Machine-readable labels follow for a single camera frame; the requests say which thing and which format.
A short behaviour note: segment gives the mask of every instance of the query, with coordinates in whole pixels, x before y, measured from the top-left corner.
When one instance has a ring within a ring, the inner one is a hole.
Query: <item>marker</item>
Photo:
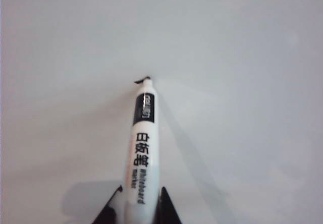
[[[165,187],[159,197],[158,96],[149,76],[136,81],[124,183],[93,224],[181,224]]]
[[[125,223],[152,224],[158,203],[158,97],[150,77],[136,96],[129,159],[125,177]]]

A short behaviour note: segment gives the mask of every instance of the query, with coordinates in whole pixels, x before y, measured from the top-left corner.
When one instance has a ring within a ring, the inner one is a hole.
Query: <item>marker label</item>
[[[149,121],[154,123],[154,100],[155,96],[150,93],[140,94],[137,97],[133,124],[141,121]]]

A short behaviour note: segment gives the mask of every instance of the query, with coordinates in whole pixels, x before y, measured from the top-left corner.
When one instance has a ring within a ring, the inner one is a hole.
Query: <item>white surface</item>
[[[2,0],[2,223],[91,223],[137,90],[183,223],[323,220],[323,0]]]

